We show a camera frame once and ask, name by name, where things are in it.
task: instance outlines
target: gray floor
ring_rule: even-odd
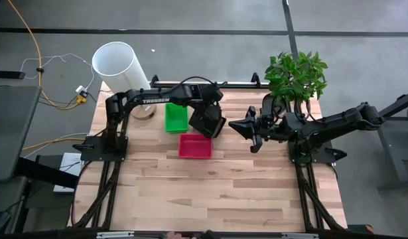
[[[281,0],[30,0],[13,1],[31,27],[89,29],[222,29],[285,31]],[[408,31],[408,0],[289,0],[296,31]],[[0,4],[0,27],[22,27],[6,1]],[[220,35],[48,35],[36,34],[43,56],[74,53],[90,62],[102,44],[129,43],[150,78],[182,80],[201,75],[215,80],[249,81],[263,75],[268,56],[290,50],[288,36]],[[324,115],[368,101],[379,110],[408,93],[408,38],[297,37],[298,50],[319,51],[329,65],[328,87],[320,104]],[[0,70],[19,70],[35,58],[30,36],[0,33]],[[90,68],[75,58],[55,59],[45,70],[43,88],[67,102],[90,80]],[[26,64],[27,76],[36,62]],[[0,80],[0,84],[37,84],[37,80]],[[100,79],[90,92],[97,96]],[[87,132],[95,104],[62,112],[40,104],[25,145],[61,135]],[[59,143],[44,155],[74,152]],[[349,224],[371,224],[381,234],[408,236],[408,191],[380,195],[377,186],[396,180],[376,132],[354,132],[333,141],[348,152],[337,164],[338,182]],[[27,228],[58,227],[47,215],[64,208],[32,213]]]

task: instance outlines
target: wooden tabletop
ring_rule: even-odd
[[[245,116],[250,105],[257,109],[267,90],[223,89],[220,102],[227,121]],[[106,124],[103,83],[91,133]],[[321,117],[316,100],[312,114]],[[121,164],[112,215],[112,230],[175,230],[236,232],[301,232],[303,215],[295,168],[288,159],[287,144],[268,141],[256,154],[226,122],[214,139],[212,159],[179,159],[179,134],[165,132],[165,105],[158,104],[153,118],[130,117],[127,158]],[[84,171],[76,191],[74,222],[96,197],[102,162]],[[314,164],[319,198],[331,215],[346,227],[338,183],[327,165]],[[312,204],[310,214],[315,225]],[[106,201],[102,207],[102,218]]]

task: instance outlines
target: yellow cable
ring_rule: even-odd
[[[42,55],[40,53],[40,48],[38,47],[38,43],[36,41],[36,38],[34,37],[33,32],[31,31],[30,27],[28,26],[28,24],[25,22],[23,16],[21,16],[21,14],[18,12],[17,8],[14,6],[14,4],[11,2],[11,0],[7,0],[8,3],[10,4],[10,6],[12,6],[13,10],[17,13],[18,17],[20,18],[20,20],[24,23],[24,26],[27,28],[27,30],[30,33],[31,38],[34,41],[34,44],[36,45],[37,48],[37,53],[38,53],[38,67],[42,68]],[[38,86],[42,86],[42,73],[39,72],[38,73]],[[43,89],[42,89],[42,94],[43,96],[46,98],[46,100],[49,102],[49,104],[53,105],[54,107],[56,107],[59,110],[71,110],[72,108],[75,108],[76,106],[79,105],[79,103],[75,104],[74,106],[68,107],[68,108],[63,108],[60,106],[57,106],[54,102],[52,102],[47,95],[44,93]]]
[[[47,144],[47,143],[57,143],[57,142],[68,141],[68,140],[84,141],[84,139],[81,139],[81,138],[54,139],[54,140],[49,140],[49,141],[37,143],[36,145],[24,147],[23,150],[32,149],[34,147],[38,147],[38,146],[41,146],[41,145],[44,145],[44,144]]]

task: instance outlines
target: green plant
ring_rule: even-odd
[[[303,52],[298,54],[298,60],[293,60],[292,54],[282,52],[278,56],[270,56],[270,66],[265,71],[264,79],[269,80],[271,95],[284,97],[287,102],[310,100],[314,94],[317,99],[323,94],[326,79],[323,70],[326,63],[319,58],[318,52],[312,57]]]

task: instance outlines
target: white cable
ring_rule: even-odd
[[[58,139],[63,139],[63,138],[65,138],[65,137],[71,137],[71,136],[76,136],[76,135],[88,135],[88,134],[89,134],[89,133],[71,133],[71,134],[69,134],[69,135],[64,135],[64,136],[62,136],[62,137],[59,137]],[[47,147],[47,146],[49,146],[49,145],[51,145],[51,144],[52,144],[52,143],[47,143],[47,144],[43,145],[42,147],[39,147],[38,149],[36,149],[36,150],[34,150],[33,152],[29,153],[28,155],[24,156],[24,158],[30,157],[31,155],[33,155],[33,154],[39,152],[40,150],[44,149],[45,147]]]
[[[51,61],[52,61],[53,59],[55,59],[55,58],[59,58],[62,62],[66,63],[66,60],[64,60],[64,59],[62,58],[62,57],[64,57],[64,56],[73,56],[73,57],[75,57],[75,58],[77,58],[77,59],[82,60],[84,64],[87,64],[88,66],[90,66],[90,70],[92,71],[92,79],[90,80],[89,84],[88,84],[87,87],[86,87],[86,90],[88,90],[88,88],[90,87],[90,85],[92,84],[92,82],[93,82],[94,79],[95,79],[95,73],[93,72],[93,66],[92,66],[91,64],[87,63],[86,60],[84,60],[83,58],[81,58],[81,57],[79,57],[79,56],[77,56],[77,55],[75,55],[75,54],[68,53],[68,54],[65,54],[65,55],[62,55],[62,56],[42,56],[42,58],[50,58],[50,60],[48,60],[46,63],[44,63],[44,64],[42,65],[42,68],[43,68],[44,66],[46,66],[49,62],[51,62]],[[38,58],[27,58],[27,59],[25,59],[25,60],[23,61],[23,64],[21,65],[21,69],[20,69],[19,71],[21,71],[21,72],[23,71],[24,64],[25,64],[25,62],[28,61],[28,60],[38,60]],[[37,73],[36,76],[34,76],[34,77],[32,77],[32,78],[29,78],[29,77],[26,77],[26,76],[24,76],[24,78],[29,79],[29,80],[33,80],[33,79],[37,78],[37,76],[38,76],[38,73]]]

